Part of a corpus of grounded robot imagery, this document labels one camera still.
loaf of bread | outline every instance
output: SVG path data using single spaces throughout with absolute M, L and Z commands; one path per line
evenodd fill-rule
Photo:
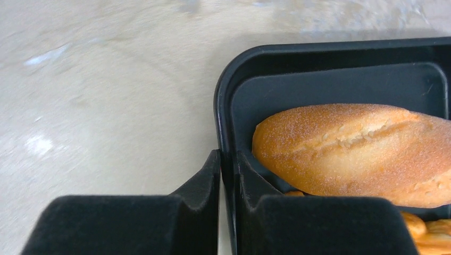
M 252 153 L 311 195 L 451 203 L 451 121 L 443 118 L 388 105 L 299 107 L 261 122 Z
M 451 254 L 451 219 L 425 223 L 413 214 L 401 214 L 420 255 Z

white table surface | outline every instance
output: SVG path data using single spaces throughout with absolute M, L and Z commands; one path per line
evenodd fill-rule
M 262 44 L 451 35 L 448 0 L 0 1 L 0 254 L 65 194 L 168 194 L 218 147 L 224 67 Z M 230 254 L 221 194 L 219 254 Z

countertop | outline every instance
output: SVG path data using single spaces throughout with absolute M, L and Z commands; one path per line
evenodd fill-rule
M 263 44 L 451 35 L 448 0 L 0 2 L 0 249 L 65 194 L 168 194 L 218 148 L 225 66 Z M 221 193 L 219 254 L 231 254 Z

black tray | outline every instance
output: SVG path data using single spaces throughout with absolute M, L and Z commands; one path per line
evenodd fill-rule
M 220 153 L 170 195 L 71 195 L 52 201 L 23 255 L 218 253 Z
M 268 45 L 236 57 L 218 81 L 214 102 L 234 253 L 258 244 L 249 240 L 243 219 L 248 224 L 256 217 L 250 215 L 263 203 L 261 196 L 296 190 L 251 154 L 259 122 L 290 108 L 328 103 L 388 104 L 448 119 L 450 75 L 451 38 Z M 264 179 L 246 177 L 253 171 Z M 450 218 L 451 211 L 402 209 L 424 220 Z

tray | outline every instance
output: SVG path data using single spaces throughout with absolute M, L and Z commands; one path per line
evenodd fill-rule
M 257 124 L 290 108 L 328 103 L 388 104 L 448 119 L 450 75 L 451 38 L 267 45 L 236 57 L 218 81 L 214 102 L 234 253 L 256 244 L 243 236 L 241 219 L 262 197 L 296 190 L 251 154 Z M 261 188 L 250 191 L 246 182 Z M 401 209 L 424 220 L 451 216 L 450 206 Z
M 220 152 L 169 195 L 70 195 L 43 211 L 23 255 L 218 253 Z

